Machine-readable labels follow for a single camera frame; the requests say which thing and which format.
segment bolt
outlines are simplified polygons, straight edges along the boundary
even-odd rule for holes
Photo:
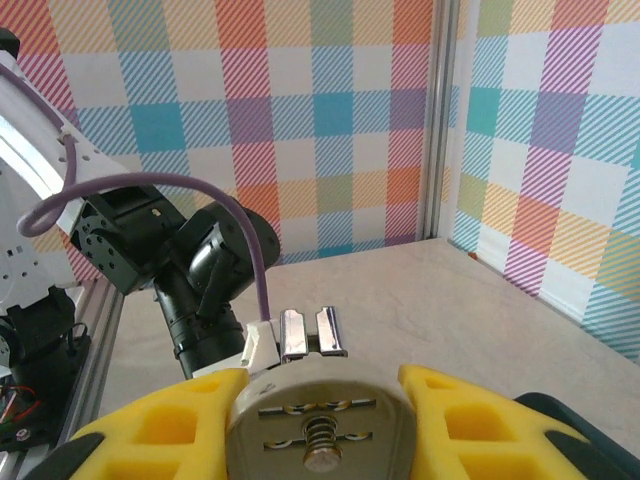
[[[334,470],[342,459],[342,452],[338,447],[319,448],[307,452],[304,456],[304,466],[314,473],[326,473]]]
[[[303,426],[307,448],[302,462],[307,470],[326,473],[338,467],[342,450],[336,445],[337,428],[338,423],[329,416],[310,418]]]
[[[29,438],[31,438],[31,432],[26,428],[21,428],[16,433],[16,440],[19,442],[26,442]]]

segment hole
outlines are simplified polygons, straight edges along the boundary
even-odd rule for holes
[[[158,406],[151,409],[134,439],[145,445],[183,445],[196,438],[198,417],[188,408]]]
[[[444,414],[452,440],[504,442],[514,440],[500,416],[482,404],[452,407]]]
[[[219,386],[220,386],[219,383],[212,382],[208,378],[204,380],[198,379],[198,380],[192,380],[190,382],[187,382],[187,387],[189,388],[189,391],[195,392],[195,393],[212,393],[212,392],[215,392]]]
[[[107,465],[99,480],[173,480],[178,473],[179,463],[144,460],[120,460]]]
[[[509,454],[466,454],[460,461],[470,480],[546,480],[532,457]]]
[[[339,400],[336,402],[327,403],[304,403],[301,405],[284,405],[281,407],[267,407],[258,410],[258,417],[269,417],[273,415],[302,415],[313,411],[333,411],[341,412],[343,410],[362,407],[374,407],[376,406],[376,400],[374,398],[362,398],[358,400]]]
[[[373,440],[373,432],[347,433],[342,436],[350,442],[362,442],[364,440]]]
[[[453,390],[456,386],[453,383],[447,382],[437,377],[427,377],[424,379],[427,387],[433,390]]]
[[[282,450],[293,445],[293,440],[281,440],[279,442],[264,442],[262,448],[264,450]]]

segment yellow gripper pad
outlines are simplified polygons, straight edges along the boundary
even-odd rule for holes
[[[588,443],[564,423],[425,367],[404,365],[398,380],[417,422],[411,480],[592,478],[545,435],[554,431]],[[223,370],[157,391],[98,419],[74,437],[93,434],[98,441],[83,447],[86,454],[79,467],[72,466],[71,476],[60,478],[226,480],[229,412],[248,382],[244,369]],[[57,480],[54,471],[41,478]],[[330,479],[332,474],[317,476]]]

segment white plastic mount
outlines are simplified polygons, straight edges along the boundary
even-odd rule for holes
[[[280,363],[280,353],[276,339],[280,338],[280,320],[253,322],[247,325],[247,340],[244,351],[218,363],[208,365],[193,372],[194,378],[225,368],[246,368],[254,375]]]

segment plaid wall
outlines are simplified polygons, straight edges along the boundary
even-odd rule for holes
[[[23,70],[89,139],[131,170],[233,194],[276,228],[284,262],[415,239],[431,13],[431,0],[0,0]],[[163,191],[186,215],[208,202]],[[59,231],[35,246],[58,278],[97,274]]]
[[[640,353],[640,4],[469,0],[443,218],[631,360]]]

